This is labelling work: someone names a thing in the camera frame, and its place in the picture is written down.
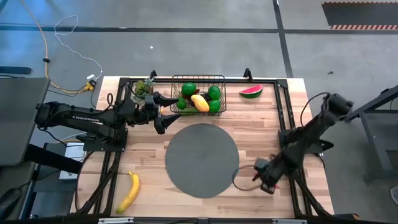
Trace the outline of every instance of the yellow banana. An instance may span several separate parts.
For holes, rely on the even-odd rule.
[[[124,212],[131,204],[132,201],[137,197],[138,190],[139,190],[139,178],[137,174],[133,174],[129,171],[130,178],[131,178],[131,188],[129,194],[124,198],[122,203],[120,203],[118,209],[116,209],[116,213]]]

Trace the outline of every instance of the wooden tabletop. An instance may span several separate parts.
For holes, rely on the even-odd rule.
[[[97,108],[107,107],[106,95],[116,96],[120,77],[104,77]],[[296,125],[299,125],[300,112],[307,102],[304,81],[300,78],[287,79]],[[274,87],[264,84],[259,98],[245,99],[239,91],[253,84],[227,84],[227,111],[221,116],[188,116],[176,120],[163,135],[158,135],[153,122],[149,125],[128,127],[129,137],[126,151],[122,153],[118,180],[114,193],[112,215],[129,192],[131,187],[128,171],[137,174],[141,180],[141,189],[134,203],[122,216],[135,217],[225,217],[225,218],[290,218],[293,217],[292,199],[289,181],[283,177],[279,189],[269,195],[259,189],[243,192],[232,185],[223,193],[213,198],[195,198],[181,192],[169,179],[165,170],[165,153],[173,135],[184,127],[195,123],[214,124],[223,128],[234,139],[238,151],[240,166],[253,165],[257,157],[267,159],[279,152],[277,132],[280,129],[275,103]],[[154,91],[170,96],[170,83],[155,84]],[[282,104],[285,109],[284,95],[281,91]],[[169,108],[165,114],[172,114]],[[310,108],[303,114],[303,122],[312,118]],[[78,183],[79,206],[90,197],[98,185],[103,152],[95,152],[83,166]],[[325,171],[319,158],[307,155],[304,161],[307,185],[323,207],[333,213]],[[254,172],[242,170],[236,184],[240,187],[254,186],[251,181]],[[300,208],[304,211],[302,194],[298,189]],[[108,188],[103,195],[103,206],[106,203]]]

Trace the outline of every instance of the metal wire basket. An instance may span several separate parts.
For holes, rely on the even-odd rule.
[[[218,112],[197,112],[197,111],[182,111],[177,108],[176,104],[170,106],[170,110],[174,113],[181,114],[182,116],[189,116],[195,114],[219,116],[222,112],[226,111],[226,88],[225,77],[222,75],[174,75],[172,77],[172,98],[178,98],[181,94],[181,88],[184,83],[194,83],[200,91],[199,95],[207,93],[209,87],[217,86],[220,89],[220,110]],[[195,107],[187,103],[187,108]]]

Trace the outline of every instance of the concrete floor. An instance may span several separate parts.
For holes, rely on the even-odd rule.
[[[35,0],[27,4],[39,22],[49,26],[76,14],[81,26],[277,27],[271,0]],[[329,29],[320,1],[279,0],[279,4],[285,29]],[[34,24],[18,0],[8,0],[0,12],[0,25],[4,23]],[[64,23],[74,24],[73,19]],[[45,35],[52,60],[50,76],[55,82],[79,89],[85,77],[98,75],[94,63],[61,46],[53,32]],[[104,75],[149,75],[156,70],[159,75],[220,73],[238,77],[249,67],[255,77],[286,77],[278,34],[77,32],[62,39],[84,56],[96,59]],[[398,83],[396,35],[286,35],[286,39],[293,75],[305,79],[309,96],[321,91],[340,93],[357,108]],[[1,65],[31,67],[31,77],[43,77],[43,57],[39,32],[0,31]],[[48,93],[46,100],[90,106],[90,93],[74,98]],[[320,100],[310,103],[314,114]],[[58,138],[77,133],[67,128],[51,132]],[[379,165],[362,124],[358,120],[338,124],[322,138],[335,143],[325,153],[335,213],[398,223],[398,206],[389,196],[389,189],[398,182],[362,181],[363,174]],[[41,146],[44,142],[53,140],[35,131],[32,143]]]

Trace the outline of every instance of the circular mat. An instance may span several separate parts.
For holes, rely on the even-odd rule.
[[[223,129],[193,124],[170,141],[165,163],[178,189],[194,197],[211,198],[231,185],[239,154],[234,140]]]

